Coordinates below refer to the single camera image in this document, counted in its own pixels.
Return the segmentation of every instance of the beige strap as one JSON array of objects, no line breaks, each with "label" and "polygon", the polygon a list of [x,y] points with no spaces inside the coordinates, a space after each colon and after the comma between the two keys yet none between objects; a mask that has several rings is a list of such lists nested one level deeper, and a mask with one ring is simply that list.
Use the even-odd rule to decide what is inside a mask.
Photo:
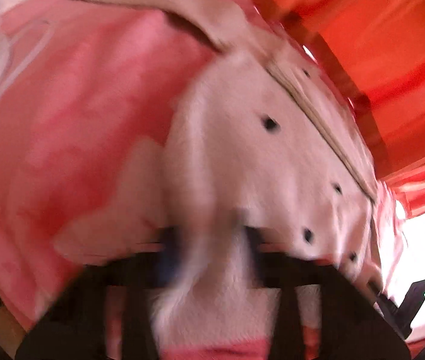
[{"label": "beige strap", "polygon": [[284,42],[252,26],[243,10],[229,0],[85,0],[104,4],[151,7],[175,13],[194,24],[220,51],[243,46],[266,59]]}]

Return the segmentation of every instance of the black button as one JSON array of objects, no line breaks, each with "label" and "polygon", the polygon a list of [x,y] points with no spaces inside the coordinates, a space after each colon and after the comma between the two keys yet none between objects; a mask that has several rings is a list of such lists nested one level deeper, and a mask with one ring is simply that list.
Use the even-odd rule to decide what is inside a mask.
[{"label": "black button", "polygon": [[332,186],[334,187],[334,190],[336,190],[336,192],[339,193],[339,195],[343,194],[343,189],[340,187],[338,183],[334,183],[332,184]]},{"label": "black button", "polygon": [[262,124],[267,131],[273,132],[279,130],[279,125],[274,119],[271,119],[269,116],[266,116],[262,119]]},{"label": "black button", "polygon": [[312,240],[314,239],[314,234],[308,228],[304,229],[304,239],[307,243],[310,243],[310,244],[312,243]]}]

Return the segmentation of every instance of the curtain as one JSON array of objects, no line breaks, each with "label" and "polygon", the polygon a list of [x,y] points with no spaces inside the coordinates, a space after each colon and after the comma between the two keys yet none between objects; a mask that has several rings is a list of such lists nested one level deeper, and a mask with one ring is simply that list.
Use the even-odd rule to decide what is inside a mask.
[{"label": "curtain", "polygon": [[351,103],[376,176],[425,212],[425,0],[254,0]]}]

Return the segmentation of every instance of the red curtain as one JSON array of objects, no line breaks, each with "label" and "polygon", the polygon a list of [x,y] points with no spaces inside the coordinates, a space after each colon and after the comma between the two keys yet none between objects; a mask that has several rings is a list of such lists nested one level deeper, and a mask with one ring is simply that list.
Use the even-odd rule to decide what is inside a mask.
[{"label": "red curtain", "polygon": [[425,0],[255,0],[349,99],[409,218],[425,212]]}]

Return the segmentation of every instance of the red fabric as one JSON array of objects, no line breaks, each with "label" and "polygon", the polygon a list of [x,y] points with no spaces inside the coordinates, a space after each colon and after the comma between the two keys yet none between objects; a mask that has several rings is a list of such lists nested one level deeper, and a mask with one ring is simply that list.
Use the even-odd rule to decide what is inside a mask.
[{"label": "red fabric", "polygon": [[[408,217],[424,213],[425,0],[255,3],[300,37],[350,99],[376,175],[397,194]],[[327,52],[337,59],[331,62]]]}]

